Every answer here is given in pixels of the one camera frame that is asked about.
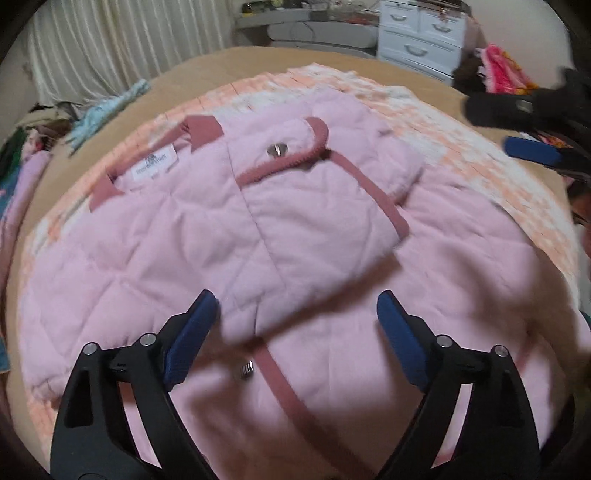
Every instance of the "wall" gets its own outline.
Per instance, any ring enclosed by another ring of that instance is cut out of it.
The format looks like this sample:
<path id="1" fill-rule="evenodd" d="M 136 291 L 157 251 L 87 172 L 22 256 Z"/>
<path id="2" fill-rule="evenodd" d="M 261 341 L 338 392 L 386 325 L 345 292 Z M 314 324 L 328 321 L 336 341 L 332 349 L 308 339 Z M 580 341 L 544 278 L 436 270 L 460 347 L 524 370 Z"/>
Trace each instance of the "wall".
<path id="1" fill-rule="evenodd" d="M 37 91 L 30 76 L 26 32 L 23 31 L 0 64 L 0 144 L 35 104 Z"/>

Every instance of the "metal snap button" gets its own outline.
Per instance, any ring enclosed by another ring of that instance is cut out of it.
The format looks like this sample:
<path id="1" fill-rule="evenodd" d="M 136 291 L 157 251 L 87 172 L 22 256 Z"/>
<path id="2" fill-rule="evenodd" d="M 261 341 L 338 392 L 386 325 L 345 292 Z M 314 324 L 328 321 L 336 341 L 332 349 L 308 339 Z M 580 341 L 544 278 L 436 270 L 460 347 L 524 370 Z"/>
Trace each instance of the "metal snap button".
<path id="1" fill-rule="evenodd" d="M 252 363 L 252 360 L 249 360 L 238 369 L 238 371 L 236 372 L 236 377 L 239 380 L 248 380 L 252 378 L 254 373 L 255 365 Z"/>
<path id="2" fill-rule="evenodd" d="M 272 157 L 284 157 L 287 150 L 287 145 L 284 143 L 276 143 L 267 148 L 267 153 Z"/>

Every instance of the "beige bedspread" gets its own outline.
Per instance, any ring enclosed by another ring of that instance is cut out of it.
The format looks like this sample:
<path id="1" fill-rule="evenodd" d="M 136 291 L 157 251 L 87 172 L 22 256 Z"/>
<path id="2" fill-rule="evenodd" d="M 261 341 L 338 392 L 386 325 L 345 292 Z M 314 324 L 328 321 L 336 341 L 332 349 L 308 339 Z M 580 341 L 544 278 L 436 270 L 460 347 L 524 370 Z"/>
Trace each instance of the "beige bedspread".
<path id="1" fill-rule="evenodd" d="M 24 239 L 56 201 L 95 162 L 124 140 L 145 121 L 176 105 L 191 100 L 221 85 L 262 72 L 284 72 L 288 68 L 320 63 L 342 71 L 355 70 L 360 76 L 383 85 L 403 85 L 417 97 L 448 115 L 467 123 L 461 114 L 463 95 L 428 77 L 401 70 L 375 60 L 358 59 L 341 54 L 318 51 L 278 49 L 266 47 L 238 47 L 183 63 L 155 79 L 152 89 L 128 107 L 101 132 L 88 141 L 75 155 L 60 145 L 47 169 L 25 217 L 9 276 L 6 295 L 6 330 L 12 372 L 8 381 L 8 397 L 17 433 L 33 455 L 46 465 L 33 424 L 28 416 L 16 342 L 17 290 L 20 259 Z M 481 134 L 499 141 L 506 132 L 480 129 Z M 536 165 L 527 168 L 567 207 L 561 178 Z"/>

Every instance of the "light blue cloth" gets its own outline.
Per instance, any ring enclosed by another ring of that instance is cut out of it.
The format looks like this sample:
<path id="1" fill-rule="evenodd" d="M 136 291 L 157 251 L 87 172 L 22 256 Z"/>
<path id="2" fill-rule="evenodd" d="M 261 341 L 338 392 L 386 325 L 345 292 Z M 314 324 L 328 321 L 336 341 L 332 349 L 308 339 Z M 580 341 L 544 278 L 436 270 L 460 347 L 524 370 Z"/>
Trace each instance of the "light blue cloth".
<path id="1" fill-rule="evenodd" d="M 73 130 L 66 137 L 72 145 L 72 153 L 78 150 L 86 140 L 97 133 L 130 103 L 137 100 L 150 89 L 147 80 L 140 80 L 127 92 L 118 97 L 109 98 L 91 107 L 86 115 L 74 124 Z"/>

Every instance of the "pink quilted jacket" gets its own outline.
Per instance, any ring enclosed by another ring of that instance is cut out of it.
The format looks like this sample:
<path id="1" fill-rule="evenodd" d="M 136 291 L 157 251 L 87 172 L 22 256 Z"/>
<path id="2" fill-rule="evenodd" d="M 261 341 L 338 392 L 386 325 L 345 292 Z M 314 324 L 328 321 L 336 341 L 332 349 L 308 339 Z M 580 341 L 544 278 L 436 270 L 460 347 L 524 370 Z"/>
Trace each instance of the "pink quilted jacket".
<path id="1" fill-rule="evenodd" d="M 35 266 L 20 346 L 37 397 L 62 394 L 85 343 L 127 345 L 207 288 L 222 317 L 171 396 L 218 476 L 369 479 L 420 401 L 376 321 L 389 288 L 435 334 L 506 345 L 547 438 L 591 345 L 560 273 L 504 211 L 424 167 L 355 98 L 324 90 L 226 120 L 188 117 L 152 150 L 152 163 L 178 160 L 154 177 L 140 157 L 109 172 L 93 213 Z M 249 359 L 254 376 L 237 380 Z"/>

